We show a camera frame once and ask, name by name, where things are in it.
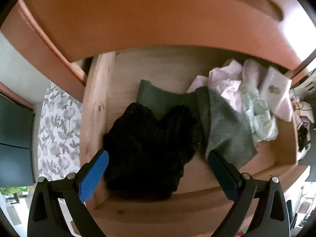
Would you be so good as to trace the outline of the wooden drawer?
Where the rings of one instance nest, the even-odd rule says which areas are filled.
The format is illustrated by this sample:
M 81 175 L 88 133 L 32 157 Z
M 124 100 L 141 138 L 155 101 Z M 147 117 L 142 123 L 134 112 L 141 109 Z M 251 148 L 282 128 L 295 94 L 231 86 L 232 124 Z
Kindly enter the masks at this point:
M 246 55 L 203 47 L 153 47 L 108 52 L 94 57 L 83 98 L 80 161 L 86 163 L 102 147 L 103 134 L 137 97 L 139 83 L 184 93 L 198 75 Z M 278 138 L 257 144 L 257 155 L 242 171 L 254 178 L 277 177 L 285 193 L 305 181 L 308 166 L 296 159 L 294 121 L 278 121 Z M 86 203 L 107 236 L 210 236 L 220 225 L 232 202 L 200 155 L 185 166 L 177 192 L 162 202 L 130 202 L 109 196 L 101 181 Z
M 295 69 L 315 50 L 297 0 L 24 0 L 70 61 L 150 45 L 196 45 Z

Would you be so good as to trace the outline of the grey green garment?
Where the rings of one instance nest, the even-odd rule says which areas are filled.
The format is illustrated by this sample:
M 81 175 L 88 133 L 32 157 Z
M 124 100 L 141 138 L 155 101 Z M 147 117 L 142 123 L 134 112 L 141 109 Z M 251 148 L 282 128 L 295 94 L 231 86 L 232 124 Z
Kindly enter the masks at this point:
M 247 119 L 235 111 L 216 91 L 203 86 L 191 93 L 176 94 L 141 80 L 137 103 L 149 108 L 157 119 L 177 105 L 188 106 L 203 129 L 202 155 L 208 159 L 218 150 L 227 162 L 240 169 L 257 154 Z

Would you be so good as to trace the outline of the black lace garment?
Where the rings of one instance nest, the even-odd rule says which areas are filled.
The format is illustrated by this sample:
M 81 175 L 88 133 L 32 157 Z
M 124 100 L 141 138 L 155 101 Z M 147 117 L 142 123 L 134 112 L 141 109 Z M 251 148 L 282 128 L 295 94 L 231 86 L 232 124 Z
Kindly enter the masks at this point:
M 130 104 L 103 137 L 109 193 L 135 201 L 169 199 L 200 140 L 200 121 L 189 106 L 174 106 L 157 119 L 149 108 Z

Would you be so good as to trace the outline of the pink garment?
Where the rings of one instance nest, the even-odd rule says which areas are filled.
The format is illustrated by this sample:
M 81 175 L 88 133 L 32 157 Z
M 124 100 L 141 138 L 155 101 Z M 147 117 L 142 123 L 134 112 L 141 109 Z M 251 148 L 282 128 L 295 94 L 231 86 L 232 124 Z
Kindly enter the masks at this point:
M 242 112 L 241 94 L 242 65 L 234 59 L 227 60 L 222 67 L 215 67 L 208 76 L 198 75 L 191 83 L 187 93 L 208 86 L 218 92 L 237 112 Z

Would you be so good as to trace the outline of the grey floral quilt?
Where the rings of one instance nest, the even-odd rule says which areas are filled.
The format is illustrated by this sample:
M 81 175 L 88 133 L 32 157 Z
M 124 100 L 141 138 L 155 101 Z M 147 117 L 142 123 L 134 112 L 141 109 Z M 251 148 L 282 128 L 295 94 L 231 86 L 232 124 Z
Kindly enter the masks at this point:
M 39 176 L 49 181 L 80 169 L 80 123 L 83 105 L 49 83 L 41 109 L 38 134 Z

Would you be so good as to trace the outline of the mint green cloth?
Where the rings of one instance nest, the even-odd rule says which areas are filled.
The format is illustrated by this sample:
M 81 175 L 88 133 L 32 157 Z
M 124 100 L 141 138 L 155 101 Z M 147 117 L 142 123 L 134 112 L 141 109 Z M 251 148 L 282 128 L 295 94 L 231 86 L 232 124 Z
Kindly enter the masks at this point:
M 254 142 L 275 140 L 278 136 L 276 117 L 257 87 L 250 83 L 242 84 L 241 99 Z

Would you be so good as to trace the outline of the dark teal cabinet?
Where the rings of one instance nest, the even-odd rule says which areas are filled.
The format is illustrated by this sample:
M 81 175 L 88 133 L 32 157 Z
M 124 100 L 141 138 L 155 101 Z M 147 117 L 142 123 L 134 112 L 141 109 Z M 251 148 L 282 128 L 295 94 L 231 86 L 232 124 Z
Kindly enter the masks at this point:
M 4 97 L 0 106 L 1 187 L 31 186 L 34 112 Z

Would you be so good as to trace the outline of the colourful toy pile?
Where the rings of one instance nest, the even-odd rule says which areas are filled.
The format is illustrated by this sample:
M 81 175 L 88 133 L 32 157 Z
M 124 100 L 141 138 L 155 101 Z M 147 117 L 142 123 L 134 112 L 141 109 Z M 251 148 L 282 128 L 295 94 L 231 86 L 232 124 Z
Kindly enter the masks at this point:
M 301 161 L 312 146 L 312 130 L 315 130 L 315 113 L 311 101 L 304 100 L 302 93 L 290 89 L 293 118 L 297 128 L 297 160 Z

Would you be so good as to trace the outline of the pink pineapple sock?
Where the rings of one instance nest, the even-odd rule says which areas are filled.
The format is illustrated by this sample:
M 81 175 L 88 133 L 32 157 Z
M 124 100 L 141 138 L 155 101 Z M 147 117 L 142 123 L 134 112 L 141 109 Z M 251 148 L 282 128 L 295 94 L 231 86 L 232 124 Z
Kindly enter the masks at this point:
M 283 121 L 292 121 L 293 108 L 289 90 L 292 80 L 273 66 L 264 67 L 254 59 L 247 59 L 242 68 L 243 84 L 259 91 L 271 112 Z

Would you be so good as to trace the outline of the wooden nightstand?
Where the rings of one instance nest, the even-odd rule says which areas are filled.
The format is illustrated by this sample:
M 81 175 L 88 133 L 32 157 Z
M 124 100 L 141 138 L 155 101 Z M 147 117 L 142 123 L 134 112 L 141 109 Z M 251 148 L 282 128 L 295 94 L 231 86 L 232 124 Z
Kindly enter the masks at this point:
M 315 26 L 315 0 L 297 1 Z M 68 60 L 54 45 L 24 0 L 1 0 L 1 33 L 43 75 L 76 99 L 83 99 L 86 74 L 75 64 L 77 60 Z M 310 70 L 314 58 L 315 50 L 295 69 L 283 67 L 297 81 Z

